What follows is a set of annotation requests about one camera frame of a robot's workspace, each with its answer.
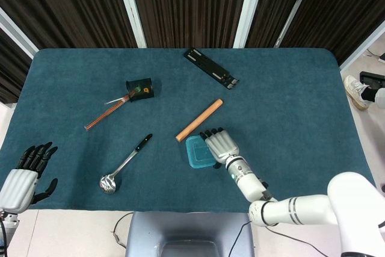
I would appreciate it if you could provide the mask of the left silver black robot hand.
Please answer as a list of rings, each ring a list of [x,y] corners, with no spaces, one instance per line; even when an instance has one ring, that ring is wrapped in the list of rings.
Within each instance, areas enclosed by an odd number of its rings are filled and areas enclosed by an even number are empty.
[[[36,186],[52,155],[58,150],[51,142],[27,148],[16,168],[8,174],[0,189],[0,211],[20,214],[52,195],[58,179],[51,180],[48,188],[37,194]]]

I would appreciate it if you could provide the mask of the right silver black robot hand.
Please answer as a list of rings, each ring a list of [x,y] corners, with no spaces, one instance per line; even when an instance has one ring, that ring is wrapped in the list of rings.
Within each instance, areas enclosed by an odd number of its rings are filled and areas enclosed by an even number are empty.
[[[206,143],[215,159],[214,169],[219,169],[222,165],[226,164],[229,157],[239,155],[238,145],[222,127],[200,132],[199,136]]]

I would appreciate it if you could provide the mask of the wooden rolling pin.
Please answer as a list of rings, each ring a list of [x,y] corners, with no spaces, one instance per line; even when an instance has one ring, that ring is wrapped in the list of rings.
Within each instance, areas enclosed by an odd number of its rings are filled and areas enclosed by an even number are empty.
[[[189,136],[190,133],[193,132],[196,128],[198,128],[206,119],[208,119],[220,106],[222,106],[223,100],[217,99],[214,101],[207,109],[205,109],[199,116],[197,116],[191,123],[189,123],[180,133],[175,136],[175,139],[178,142],[183,141]]]

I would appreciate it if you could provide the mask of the blue velvet tablecloth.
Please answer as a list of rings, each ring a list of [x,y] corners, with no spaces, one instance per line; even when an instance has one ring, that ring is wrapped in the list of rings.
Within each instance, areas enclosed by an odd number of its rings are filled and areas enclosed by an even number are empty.
[[[204,49],[239,80],[231,90],[181,49],[43,49],[31,64],[0,148],[0,187],[23,152],[58,148],[37,184],[40,209],[246,212],[225,168],[193,169],[175,136],[217,99],[199,127],[222,127],[276,199],[324,194],[332,177],[372,179],[334,55],[325,49]],[[126,81],[154,97],[129,101]],[[126,96],[123,101],[105,102]],[[147,144],[99,186],[148,134]]]

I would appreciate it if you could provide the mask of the black flat folding stand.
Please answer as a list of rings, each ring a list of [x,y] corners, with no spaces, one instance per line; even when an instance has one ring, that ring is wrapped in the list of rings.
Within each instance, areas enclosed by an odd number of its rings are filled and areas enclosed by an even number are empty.
[[[228,90],[234,88],[239,82],[228,70],[195,48],[188,49],[183,56]]]

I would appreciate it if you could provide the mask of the grey blue robot torso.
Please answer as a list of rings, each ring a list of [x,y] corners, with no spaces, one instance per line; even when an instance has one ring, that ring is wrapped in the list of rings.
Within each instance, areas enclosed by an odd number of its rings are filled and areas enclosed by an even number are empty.
[[[255,257],[246,213],[135,212],[125,257]]]

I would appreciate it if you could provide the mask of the black mesh pen cup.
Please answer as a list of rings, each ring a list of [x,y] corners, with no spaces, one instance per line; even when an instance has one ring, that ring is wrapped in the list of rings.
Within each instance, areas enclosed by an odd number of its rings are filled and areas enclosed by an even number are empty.
[[[152,80],[150,78],[126,81],[126,88],[130,102],[154,97]]]

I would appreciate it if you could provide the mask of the thin clear plastic stick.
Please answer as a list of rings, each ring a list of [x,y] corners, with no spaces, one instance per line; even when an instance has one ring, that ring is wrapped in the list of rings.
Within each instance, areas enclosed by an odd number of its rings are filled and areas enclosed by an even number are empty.
[[[112,103],[115,103],[115,102],[118,102],[118,101],[123,101],[123,100],[125,100],[125,99],[126,99],[126,96],[123,96],[123,97],[121,97],[121,98],[118,98],[118,99],[114,99],[114,100],[112,100],[112,101],[105,102],[104,104],[105,104],[105,105],[108,105],[108,104],[112,104]]]

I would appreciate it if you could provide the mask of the brown slatted partition panel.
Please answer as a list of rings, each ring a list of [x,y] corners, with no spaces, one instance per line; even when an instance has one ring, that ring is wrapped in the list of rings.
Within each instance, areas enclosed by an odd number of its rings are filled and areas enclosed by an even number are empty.
[[[148,48],[232,48],[244,0],[135,0]]]
[[[18,101],[39,48],[0,7],[0,102]]]
[[[123,0],[0,0],[38,49],[137,48]]]
[[[324,48],[342,64],[384,21],[385,0],[302,0],[281,46]]]
[[[259,0],[245,47],[274,47],[296,1]]]

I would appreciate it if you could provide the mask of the white sneaker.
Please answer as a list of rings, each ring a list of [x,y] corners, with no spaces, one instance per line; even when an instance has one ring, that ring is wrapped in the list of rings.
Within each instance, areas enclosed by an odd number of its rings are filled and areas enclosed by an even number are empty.
[[[343,80],[343,84],[345,91],[351,98],[353,104],[361,111],[367,110],[371,104],[371,101],[364,100],[361,95],[369,86],[361,83],[352,75],[346,76]]]

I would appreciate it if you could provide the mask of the person leg with black sock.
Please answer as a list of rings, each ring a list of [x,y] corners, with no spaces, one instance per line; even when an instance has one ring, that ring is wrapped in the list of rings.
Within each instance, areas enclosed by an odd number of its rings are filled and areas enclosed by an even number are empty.
[[[380,108],[385,109],[385,88],[374,89],[366,87],[361,93],[364,101],[376,103]]]

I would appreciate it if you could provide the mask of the black flat floor device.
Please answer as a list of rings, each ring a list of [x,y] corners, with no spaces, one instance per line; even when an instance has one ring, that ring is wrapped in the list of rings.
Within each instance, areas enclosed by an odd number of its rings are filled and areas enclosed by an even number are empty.
[[[373,89],[385,88],[384,75],[362,71],[360,72],[359,80]]]

